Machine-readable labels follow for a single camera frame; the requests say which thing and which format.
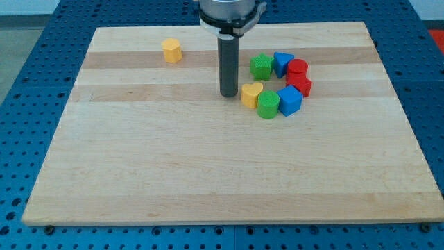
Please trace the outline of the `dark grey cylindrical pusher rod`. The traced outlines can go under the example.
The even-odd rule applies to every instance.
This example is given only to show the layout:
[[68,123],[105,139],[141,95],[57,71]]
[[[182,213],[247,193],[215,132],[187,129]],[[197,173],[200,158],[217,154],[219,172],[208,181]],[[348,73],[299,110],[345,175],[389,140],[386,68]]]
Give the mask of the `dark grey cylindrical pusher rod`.
[[239,40],[218,39],[219,90],[224,97],[238,93]]

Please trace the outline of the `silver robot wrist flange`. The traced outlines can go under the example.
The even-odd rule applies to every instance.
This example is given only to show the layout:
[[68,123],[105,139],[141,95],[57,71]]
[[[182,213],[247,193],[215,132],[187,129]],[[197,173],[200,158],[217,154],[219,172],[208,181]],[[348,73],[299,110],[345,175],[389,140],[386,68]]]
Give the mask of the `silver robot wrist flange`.
[[266,12],[267,2],[256,0],[200,0],[200,25],[217,38],[240,38]]

